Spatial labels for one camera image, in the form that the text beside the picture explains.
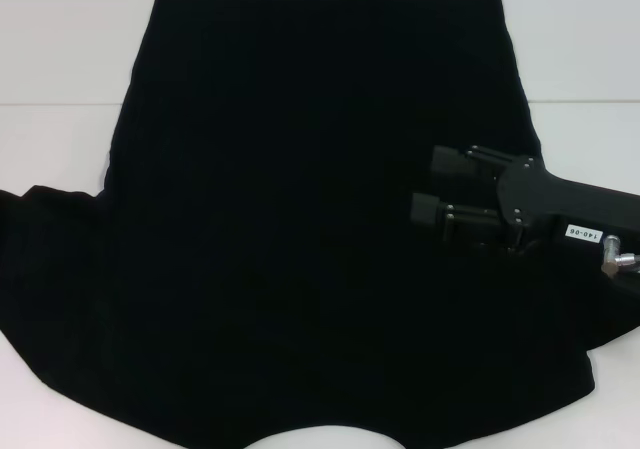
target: black fabric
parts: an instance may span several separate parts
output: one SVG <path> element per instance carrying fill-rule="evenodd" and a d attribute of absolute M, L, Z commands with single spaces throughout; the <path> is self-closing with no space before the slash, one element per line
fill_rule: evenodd
<path fill-rule="evenodd" d="M 156 0 L 104 191 L 2 193 L 0 329 L 188 448 L 324 424 L 439 448 L 583 397 L 638 303 L 587 254 L 416 233 L 434 144 L 540 155 L 500 0 Z"/>

